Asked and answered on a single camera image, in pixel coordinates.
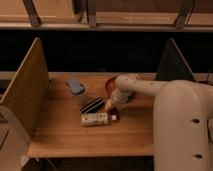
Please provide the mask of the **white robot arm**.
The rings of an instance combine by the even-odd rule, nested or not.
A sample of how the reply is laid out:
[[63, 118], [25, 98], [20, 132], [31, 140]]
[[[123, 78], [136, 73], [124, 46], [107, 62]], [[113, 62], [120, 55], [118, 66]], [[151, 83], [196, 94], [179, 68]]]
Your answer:
[[187, 80], [148, 81], [120, 75], [110, 96], [112, 106], [134, 93], [154, 99], [155, 171], [210, 171], [207, 121], [213, 119], [213, 86]]

